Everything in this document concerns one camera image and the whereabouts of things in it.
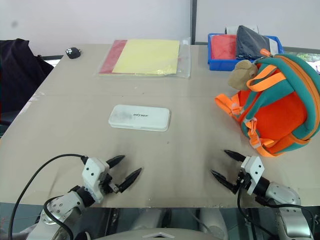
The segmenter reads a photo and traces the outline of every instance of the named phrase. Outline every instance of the clear plastic bag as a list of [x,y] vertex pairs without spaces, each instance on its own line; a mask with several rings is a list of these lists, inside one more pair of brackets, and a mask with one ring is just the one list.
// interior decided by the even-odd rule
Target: clear plastic bag
[[[190,37],[179,41],[178,52],[176,48],[177,42],[172,40],[132,39],[130,42],[128,41],[114,41],[99,66],[97,73],[99,76],[177,76],[183,78],[190,76]],[[132,45],[134,41],[139,42],[139,45]],[[128,43],[131,44],[129,53],[124,51]],[[143,58],[144,55],[141,54],[141,51],[146,54],[148,49],[155,49],[155,53],[160,54],[155,54],[154,57],[148,55],[147,58]],[[121,58],[123,57],[123,52],[128,57],[125,60]]]

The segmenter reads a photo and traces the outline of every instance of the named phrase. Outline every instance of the stuffed toy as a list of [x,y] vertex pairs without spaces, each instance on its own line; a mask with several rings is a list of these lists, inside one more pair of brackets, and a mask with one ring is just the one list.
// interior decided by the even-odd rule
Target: stuffed toy
[[258,68],[249,60],[238,62],[228,80],[228,85],[238,90],[248,90],[247,81],[254,78]]

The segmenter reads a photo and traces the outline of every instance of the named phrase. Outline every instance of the gray tabletop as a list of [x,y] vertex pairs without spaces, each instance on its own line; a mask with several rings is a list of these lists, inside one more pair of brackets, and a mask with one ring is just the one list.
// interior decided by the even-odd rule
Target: gray tabletop
[[[223,149],[257,154],[237,123],[219,109],[214,97],[236,93],[229,72],[210,71],[207,47],[191,46],[191,76],[98,76],[110,45],[76,46],[81,57],[64,56],[5,133],[0,144],[0,202],[13,203],[32,174],[64,153],[107,160],[125,154],[111,171],[120,183],[143,170],[124,193],[105,197],[102,207],[234,207],[236,196],[210,174],[231,181],[240,164]],[[164,107],[171,111],[165,132],[112,128],[117,104]],[[303,205],[320,204],[320,137],[277,158],[262,158],[264,177],[294,188]],[[35,178],[23,203],[43,204],[83,183],[82,162],[74,157],[50,163]],[[247,197],[244,206],[256,206]]]

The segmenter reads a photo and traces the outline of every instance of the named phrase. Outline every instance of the blue plastic crate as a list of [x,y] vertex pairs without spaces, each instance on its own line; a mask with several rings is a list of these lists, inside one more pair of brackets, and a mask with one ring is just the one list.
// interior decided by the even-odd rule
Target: blue plastic crate
[[[208,64],[211,71],[232,71],[235,69],[235,65],[241,61],[241,59],[236,60],[223,60],[223,59],[211,59],[211,38],[214,35],[223,35],[223,33],[209,33],[208,34]],[[284,48],[278,37],[276,36],[266,36],[270,39],[275,40],[278,43],[278,51],[280,54],[284,54]]]

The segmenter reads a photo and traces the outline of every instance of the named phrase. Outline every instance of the robotic arm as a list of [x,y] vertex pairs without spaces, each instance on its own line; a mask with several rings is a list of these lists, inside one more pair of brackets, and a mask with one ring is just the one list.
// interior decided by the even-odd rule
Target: robotic arm
[[140,174],[142,168],[132,172],[120,185],[112,182],[112,177],[108,172],[124,157],[124,155],[119,155],[107,162],[94,157],[86,158],[82,172],[84,186],[75,186],[67,194],[46,201],[39,223],[27,239],[65,240],[69,235],[73,240],[73,233],[69,226],[73,225],[86,208],[94,203],[100,203],[108,193],[122,193]]
[[302,210],[295,207],[295,205],[301,204],[301,199],[296,191],[262,177],[265,168],[260,157],[243,156],[230,150],[225,150],[225,153],[236,161],[242,162],[242,165],[236,184],[228,182],[223,175],[211,169],[211,173],[221,184],[234,194],[240,188],[244,188],[249,195],[252,193],[256,195],[255,200],[258,203],[273,207],[280,240],[314,239]]

